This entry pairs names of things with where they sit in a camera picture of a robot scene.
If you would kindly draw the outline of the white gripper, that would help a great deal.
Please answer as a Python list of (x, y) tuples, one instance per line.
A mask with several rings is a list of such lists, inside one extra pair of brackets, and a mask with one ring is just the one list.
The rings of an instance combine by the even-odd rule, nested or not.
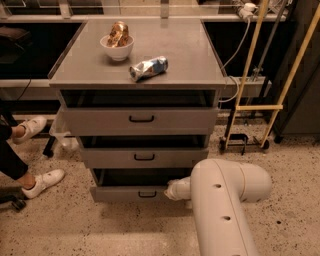
[(171, 200), (190, 200), (191, 199), (191, 179), (185, 177), (183, 179), (170, 180), (164, 194)]

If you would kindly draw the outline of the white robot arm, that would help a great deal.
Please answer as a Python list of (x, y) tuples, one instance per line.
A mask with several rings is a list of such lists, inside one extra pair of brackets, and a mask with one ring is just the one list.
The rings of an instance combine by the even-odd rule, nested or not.
[(258, 165), (205, 159), (189, 177), (169, 181), (165, 195), (191, 202), (201, 256), (259, 256), (241, 204), (262, 201), (271, 189)]

